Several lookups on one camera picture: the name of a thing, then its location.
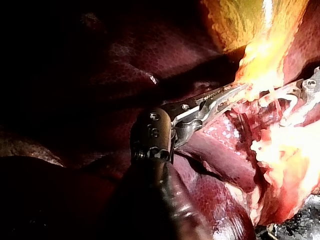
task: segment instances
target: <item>screw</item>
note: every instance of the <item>screw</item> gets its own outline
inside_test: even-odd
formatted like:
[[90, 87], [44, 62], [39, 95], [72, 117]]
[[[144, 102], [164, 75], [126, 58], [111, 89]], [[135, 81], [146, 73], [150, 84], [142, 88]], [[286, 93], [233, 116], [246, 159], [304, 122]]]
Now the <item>screw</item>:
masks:
[[152, 112], [150, 113], [150, 118], [152, 121], [158, 121], [160, 119], [160, 115], [158, 113]]
[[306, 84], [308, 84], [308, 86], [310, 86], [310, 87], [314, 87], [315, 85], [317, 85], [316, 81], [315, 80], [311, 80], [311, 79], [308, 80]]
[[188, 104], [182, 104], [182, 105], [181, 105], [181, 108], [182, 108], [183, 110], [189, 110], [189, 109], [190, 109], [190, 107], [189, 107]]
[[151, 131], [151, 136], [157, 138], [159, 136], [159, 130], [157, 128], [153, 128]]

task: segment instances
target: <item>metal jaw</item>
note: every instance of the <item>metal jaw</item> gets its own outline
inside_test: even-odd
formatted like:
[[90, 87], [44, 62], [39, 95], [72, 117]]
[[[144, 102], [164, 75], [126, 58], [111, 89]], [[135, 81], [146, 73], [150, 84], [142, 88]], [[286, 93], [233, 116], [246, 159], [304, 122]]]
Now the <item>metal jaw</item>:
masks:
[[187, 143], [194, 132], [208, 122], [230, 110], [240, 100], [235, 96], [247, 87], [248, 84], [237, 87], [229, 84], [181, 102], [162, 105], [161, 108], [169, 114], [171, 127], [177, 135], [174, 149]]

